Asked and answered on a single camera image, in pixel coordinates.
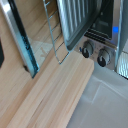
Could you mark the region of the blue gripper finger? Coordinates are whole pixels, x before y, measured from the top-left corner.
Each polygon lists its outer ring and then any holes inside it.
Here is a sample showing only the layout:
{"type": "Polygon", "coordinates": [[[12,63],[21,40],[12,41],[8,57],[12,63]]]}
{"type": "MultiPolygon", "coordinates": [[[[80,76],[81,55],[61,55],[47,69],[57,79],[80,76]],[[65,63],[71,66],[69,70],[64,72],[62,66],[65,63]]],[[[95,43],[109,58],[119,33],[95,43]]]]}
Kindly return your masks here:
{"type": "Polygon", "coordinates": [[[0,38],[0,68],[2,67],[3,62],[4,62],[4,52],[0,38]]]}

